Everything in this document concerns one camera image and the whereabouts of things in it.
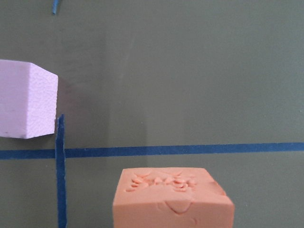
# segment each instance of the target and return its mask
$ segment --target orange block's top face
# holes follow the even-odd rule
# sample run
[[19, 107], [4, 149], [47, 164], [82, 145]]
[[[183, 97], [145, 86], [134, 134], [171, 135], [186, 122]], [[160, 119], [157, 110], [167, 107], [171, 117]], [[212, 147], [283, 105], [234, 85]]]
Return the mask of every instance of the orange block's top face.
[[[142, 222], [147, 227], [149, 224], [145, 222], [149, 217], [156, 218], [157, 216], [159, 216], [157, 220], [164, 216], [162, 223], [169, 227], [171, 225], [182, 227], [168, 222], [173, 215], [177, 215], [177, 219], [193, 217], [196, 227], [201, 227], [198, 224], [201, 223], [209, 227], [226, 228], [232, 226], [234, 212], [232, 201], [210, 174], [202, 168], [124, 169], [117, 186], [113, 208], [114, 224], [120, 224], [120, 218], [132, 216], [132, 210], [138, 210], [137, 213], [146, 210], [145, 219]], [[212, 226], [212, 219], [219, 221], [216, 218], [217, 212], [220, 214], [219, 218], [225, 217], [223, 221], [227, 220], [227, 225]], [[207, 222], [198, 222], [203, 217], [202, 213], [208, 217]], [[129, 227], [123, 223], [121, 222], [121, 225], [117, 227]]]

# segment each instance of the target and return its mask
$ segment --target gray tabletop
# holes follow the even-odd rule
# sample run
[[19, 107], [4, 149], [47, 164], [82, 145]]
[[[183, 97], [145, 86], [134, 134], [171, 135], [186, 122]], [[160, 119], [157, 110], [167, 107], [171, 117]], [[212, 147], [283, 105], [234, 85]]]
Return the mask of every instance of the gray tabletop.
[[[66, 147], [303, 142], [304, 2], [2, 0], [0, 58], [59, 76]], [[0, 138], [52, 149], [54, 135]], [[112, 227], [122, 168], [207, 168], [235, 228], [301, 228], [304, 153], [67, 160], [70, 227]], [[0, 227], [57, 226], [55, 161], [0, 161]]]

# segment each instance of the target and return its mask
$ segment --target cube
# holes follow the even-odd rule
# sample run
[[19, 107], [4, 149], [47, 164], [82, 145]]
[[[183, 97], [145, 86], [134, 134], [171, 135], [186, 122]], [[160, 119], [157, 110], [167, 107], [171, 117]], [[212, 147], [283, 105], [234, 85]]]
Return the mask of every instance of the cube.
[[202, 168], [122, 171], [114, 228], [232, 228], [234, 204]]
[[0, 60], [0, 136], [54, 133], [57, 88], [57, 75], [35, 64]]

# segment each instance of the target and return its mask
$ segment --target purple block's side face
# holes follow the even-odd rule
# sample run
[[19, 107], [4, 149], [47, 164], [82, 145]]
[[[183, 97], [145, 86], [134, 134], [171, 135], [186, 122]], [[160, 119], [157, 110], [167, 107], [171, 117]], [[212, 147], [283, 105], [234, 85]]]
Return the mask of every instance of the purple block's side face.
[[0, 136], [26, 138], [29, 63], [0, 60]]
[[57, 75], [30, 64], [27, 138], [54, 133], [57, 88]]

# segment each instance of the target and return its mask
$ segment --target vertical blue tape strip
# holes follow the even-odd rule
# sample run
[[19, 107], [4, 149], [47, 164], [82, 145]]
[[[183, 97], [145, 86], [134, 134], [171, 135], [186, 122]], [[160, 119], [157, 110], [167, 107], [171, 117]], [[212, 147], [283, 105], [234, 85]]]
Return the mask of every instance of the vertical blue tape strip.
[[65, 155], [65, 123], [64, 115], [58, 119], [58, 131], [55, 144], [57, 171], [57, 209], [58, 228], [67, 227], [67, 192], [66, 192], [66, 155]]
[[54, 0], [53, 1], [53, 9], [52, 9], [53, 14], [57, 14], [58, 4], [59, 4], [59, 0]]

